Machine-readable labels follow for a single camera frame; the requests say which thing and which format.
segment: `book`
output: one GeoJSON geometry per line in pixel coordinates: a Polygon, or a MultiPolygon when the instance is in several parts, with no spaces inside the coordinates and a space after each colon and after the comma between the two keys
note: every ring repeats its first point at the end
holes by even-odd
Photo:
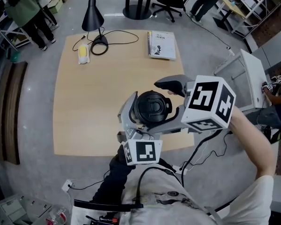
{"type": "Polygon", "coordinates": [[[158,59],[176,59],[175,35],[171,32],[148,32],[148,55],[158,59]]]}

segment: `tiled floor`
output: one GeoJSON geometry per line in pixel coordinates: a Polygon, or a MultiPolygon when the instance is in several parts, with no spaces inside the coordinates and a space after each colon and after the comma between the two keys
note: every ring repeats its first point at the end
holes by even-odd
{"type": "MultiPolygon", "coordinates": [[[[195,0],[190,0],[186,7],[191,8],[195,0]]],[[[18,139],[21,164],[15,166],[5,164],[9,183],[15,192],[35,195],[52,203],[68,205],[68,197],[61,190],[66,179],[79,179],[77,186],[84,186],[102,179],[108,170],[110,157],[71,157],[55,156],[53,153],[52,109],[54,87],[66,36],[83,33],[82,20],[88,0],[68,0],[55,15],[60,28],[54,34],[57,42],[49,44],[45,52],[34,45],[22,48],[22,60],[29,63],[22,88],[18,139]]],[[[228,51],[226,45],[211,33],[195,25],[183,14],[174,14],[175,23],[169,20],[165,12],[158,13],[143,21],[130,20],[123,17],[122,10],[125,0],[97,0],[97,7],[104,16],[106,30],[114,29],[144,29],[164,30],[175,33],[180,50],[185,74],[191,78],[196,75],[211,75],[216,66],[226,60],[228,51]]],[[[204,27],[229,44],[237,53],[245,49],[243,41],[230,33],[216,27],[212,16],[216,9],[212,8],[202,22],[204,27]]],[[[221,74],[229,80],[229,75],[236,73],[236,68],[227,69],[221,74]]],[[[237,84],[241,94],[238,104],[249,99],[246,91],[245,76],[241,76],[237,84]]],[[[195,135],[195,142],[209,133],[195,135]]],[[[208,143],[204,150],[202,162],[211,150],[218,154],[224,151],[222,132],[208,143]]],[[[188,172],[185,188],[195,199],[209,206],[221,206],[240,194],[254,180],[255,168],[249,162],[245,153],[238,146],[232,135],[226,137],[228,148],[225,156],[215,157],[213,154],[203,165],[195,166],[188,172]]],[[[163,152],[165,160],[179,165],[187,160],[194,148],[163,152]]],[[[201,151],[194,160],[200,157],[201,151]]],[[[70,191],[72,198],[90,200],[98,185],[83,191],[70,191]]]]}

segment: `desk lamp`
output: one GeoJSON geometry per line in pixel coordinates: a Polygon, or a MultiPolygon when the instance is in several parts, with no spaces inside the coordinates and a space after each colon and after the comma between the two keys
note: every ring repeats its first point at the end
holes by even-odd
{"type": "Polygon", "coordinates": [[[82,29],[86,32],[90,32],[93,30],[98,29],[99,35],[94,39],[92,45],[90,47],[90,51],[94,55],[102,55],[107,52],[108,50],[108,42],[104,35],[101,34],[100,27],[104,23],[104,18],[102,17],[101,13],[99,12],[98,8],[96,7],[96,0],[89,0],[88,9],[85,13],[82,29]],[[93,48],[97,44],[102,44],[106,46],[106,49],[102,53],[95,53],[93,52],[93,48]]]}

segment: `round table base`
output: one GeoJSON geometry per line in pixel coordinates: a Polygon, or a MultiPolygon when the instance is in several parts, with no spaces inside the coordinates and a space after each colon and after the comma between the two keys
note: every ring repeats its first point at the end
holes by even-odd
{"type": "Polygon", "coordinates": [[[128,17],[133,20],[144,20],[149,18],[152,15],[152,12],[150,9],[145,13],[145,6],[141,6],[140,14],[137,16],[137,5],[130,5],[129,11],[126,10],[126,8],[123,9],[123,14],[125,17],[128,17]]]}

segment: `person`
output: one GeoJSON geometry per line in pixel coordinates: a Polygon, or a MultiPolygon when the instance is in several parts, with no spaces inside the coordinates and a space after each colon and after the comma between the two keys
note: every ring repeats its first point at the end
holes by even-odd
{"type": "MultiPolygon", "coordinates": [[[[277,80],[278,77],[272,77],[271,80],[277,80]]],[[[275,96],[270,93],[269,89],[265,86],[262,88],[269,101],[272,103],[270,107],[264,108],[261,111],[249,113],[248,120],[254,124],[267,125],[272,128],[281,128],[281,95],[275,96]]]]}
{"type": "Polygon", "coordinates": [[[44,14],[40,10],[37,1],[38,0],[7,0],[5,11],[8,17],[12,18],[41,50],[45,51],[47,46],[38,34],[36,27],[43,32],[51,43],[55,43],[56,39],[46,23],[44,14]]]}
{"type": "Polygon", "coordinates": [[[199,26],[202,26],[201,18],[216,4],[218,0],[197,0],[191,11],[188,13],[191,20],[199,26]]]}
{"type": "Polygon", "coordinates": [[[207,215],[173,175],[158,170],[169,170],[160,164],[127,166],[123,146],[110,162],[106,176],[92,202],[100,204],[133,204],[141,173],[150,167],[141,180],[140,201],[142,209],[120,213],[120,225],[176,224],[176,225],[260,225],[268,224],[271,214],[276,159],[269,141],[252,125],[244,114],[234,107],[229,128],[239,139],[249,159],[257,168],[256,180],[230,204],[229,214],[222,220],[207,215]]]}
{"type": "Polygon", "coordinates": [[[54,15],[50,12],[49,8],[48,8],[48,4],[51,2],[51,0],[38,0],[38,3],[40,5],[40,7],[43,9],[44,13],[46,16],[49,17],[49,22],[51,23],[51,21],[53,22],[53,25],[51,27],[51,30],[55,30],[59,27],[54,15]]]}

